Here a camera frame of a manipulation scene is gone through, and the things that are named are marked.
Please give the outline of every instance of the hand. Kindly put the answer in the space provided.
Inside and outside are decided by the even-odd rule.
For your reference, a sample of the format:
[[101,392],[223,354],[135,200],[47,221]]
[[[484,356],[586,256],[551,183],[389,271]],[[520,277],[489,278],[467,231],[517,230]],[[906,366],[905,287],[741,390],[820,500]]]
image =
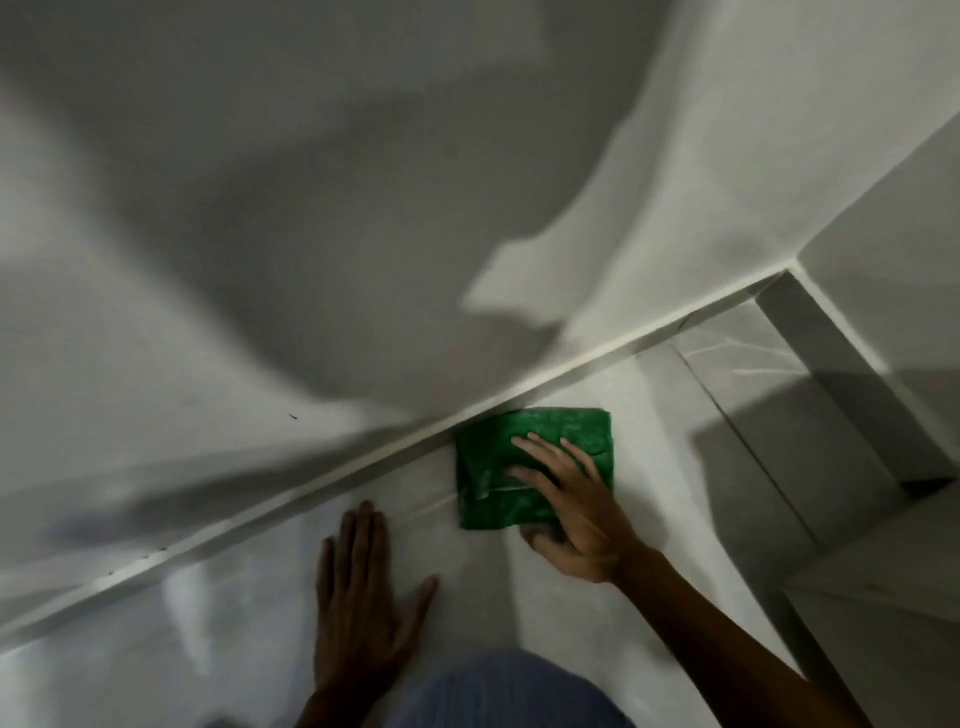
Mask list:
[[369,501],[359,514],[347,511],[339,541],[324,541],[321,556],[317,693],[372,707],[413,657],[439,586],[435,576],[423,582],[416,609],[400,619],[390,584],[387,519]]
[[[592,582],[613,581],[625,561],[652,551],[636,536],[613,493],[603,484],[593,458],[566,439],[564,452],[534,432],[511,441],[557,478],[560,488],[531,468],[514,466],[507,473],[536,488],[557,512],[566,543],[553,541],[535,527],[524,526],[524,538],[561,573]],[[584,472],[577,467],[577,462]]]

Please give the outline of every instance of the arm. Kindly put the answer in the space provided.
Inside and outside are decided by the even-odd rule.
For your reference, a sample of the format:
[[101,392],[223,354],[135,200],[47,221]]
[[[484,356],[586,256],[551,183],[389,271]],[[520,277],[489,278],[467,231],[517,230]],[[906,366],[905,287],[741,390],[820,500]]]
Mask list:
[[641,542],[593,460],[561,442],[565,450],[534,433],[514,439],[562,486],[537,471],[510,470],[550,501],[566,532],[568,541],[559,544],[526,529],[534,550],[563,573],[619,588],[670,648],[724,728],[858,725],[714,607],[661,553]]
[[369,501],[347,511],[324,541],[317,601],[315,691],[297,728],[360,728],[413,657],[440,583],[427,579],[416,610],[400,619],[390,586],[387,520]]

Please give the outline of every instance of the green cleaning rag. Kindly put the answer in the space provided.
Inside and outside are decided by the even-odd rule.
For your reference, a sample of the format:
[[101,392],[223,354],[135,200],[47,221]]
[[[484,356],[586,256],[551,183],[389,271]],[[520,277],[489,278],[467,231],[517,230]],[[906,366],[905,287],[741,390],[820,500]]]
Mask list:
[[554,445],[565,437],[597,464],[613,489],[613,436],[610,412],[602,409],[538,407],[508,412],[462,429],[457,441],[457,492],[460,526],[493,530],[517,523],[544,523],[557,516],[546,498],[503,472],[511,465],[550,472],[510,442],[536,432]]

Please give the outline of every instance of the fingers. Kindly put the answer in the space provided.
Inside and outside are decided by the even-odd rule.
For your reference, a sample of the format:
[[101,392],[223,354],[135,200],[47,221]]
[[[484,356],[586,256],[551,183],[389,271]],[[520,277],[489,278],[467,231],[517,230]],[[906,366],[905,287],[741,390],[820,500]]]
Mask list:
[[587,455],[583,450],[571,443],[565,437],[560,438],[560,444],[568,449],[570,454],[577,458],[577,461],[584,466],[584,470],[587,472],[587,475],[591,480],[595,480],[598,483],[603,482],[603,476],[600,474],[597,464],[593,462],[592,457]]
[[431,576],[424,581],[423,586],[420,587],[416,608],[400,625],[396,634],[396,652],[404,659],[409,659],[420,644],[420,633],[423,631],[423,625],[426,623],[430,607],[433,606],[434,597],[437,596],[439,589],[439,577]]
[[320,569],[317,574],[317,602],[321,617],[330,608],[333,600],[333,539],[324,539],[324,549],[320,553]]
[[387,517],[382,513],[374,513],[372,529],[368,588],[385,583],[390,570],[390,534],[387,531]]
[[370,561],[370,541],[373,530],[373,504],[368,500],[360,506],[356,519],[356,533],[353,536],[353,557],[350,564],[350,588],[367,588],[367,572]]
[[340,521],[340,538],[337,540],[336,558],[333,564],[333,588],[345,592],[350,585],[350,559],[353,555],[353,530],[356,514],[347,511]]
[[522,465],[513,465],[507,468],[506,473],[515,477],[521,483],[536,488],[554,509],[560,508],[563,504],[564,492],[540,471],[535,471],[533,468],[524,468]]
[[564,477],[569,475],[571,471],[576,472],[577,470],[573,458],[553,443],[548,443],[536,432],[528,432],[526,440],[522,437],[513,437],[510,442],[534,460],[543,463],[557,477]]
[[560,573],[587,581],[602,580],[602,574],[598,572],[596,565],[572,544],[559,544],[542,531],[535,529],[521,530],[521,533],[530,544],[530,548],[550,562]]

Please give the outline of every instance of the tiled floor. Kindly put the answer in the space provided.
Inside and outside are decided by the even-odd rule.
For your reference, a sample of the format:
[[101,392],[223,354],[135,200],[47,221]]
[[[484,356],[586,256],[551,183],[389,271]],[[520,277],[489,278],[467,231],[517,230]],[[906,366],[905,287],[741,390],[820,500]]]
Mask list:
[[[784,640],[803,662],[803,636],[778,585],[818,542],[850,538],[900,499],[815,389],[779,396],[805,373],[767,327],[745,304],[541,404],[612,412],[617,493],[637,529],[796,665]],[[364,498],[392,520],[399,591],[430,573],[443,580],[410,682],[521,645],[595,682],[638,726],[716,725],[612,588],[558,575],[515,529],[459,530],[453,465],[452,448],[436,450],[0,657],[4,725],[291,725],[310,680],[318,547]]]

